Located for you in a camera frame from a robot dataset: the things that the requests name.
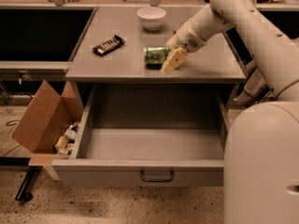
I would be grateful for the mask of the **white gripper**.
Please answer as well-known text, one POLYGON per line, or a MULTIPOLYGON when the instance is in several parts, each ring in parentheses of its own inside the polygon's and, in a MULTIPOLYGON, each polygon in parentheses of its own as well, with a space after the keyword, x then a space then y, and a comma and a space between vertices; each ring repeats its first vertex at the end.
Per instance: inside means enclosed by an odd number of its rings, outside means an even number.
POLYGON ((192 27, 192 20, 187 20, 166 43, 165 45, 173 50, 168 54, 161 71, 171 74, 181 66, 188 56, 188 52, 196 52, 206 44, 192 27))

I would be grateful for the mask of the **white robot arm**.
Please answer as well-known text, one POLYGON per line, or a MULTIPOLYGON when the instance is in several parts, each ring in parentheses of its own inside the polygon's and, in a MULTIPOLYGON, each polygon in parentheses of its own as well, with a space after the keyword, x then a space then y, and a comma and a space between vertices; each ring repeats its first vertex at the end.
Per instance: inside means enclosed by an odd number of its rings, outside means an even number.
POLYGON ((274 99, 239 114, 224 151, 224 224, 299 224, 299 48, 255 7, 255 0, 209 0, 167 41, 162 69, 234 26, 253 62, 250 93, 274 99))

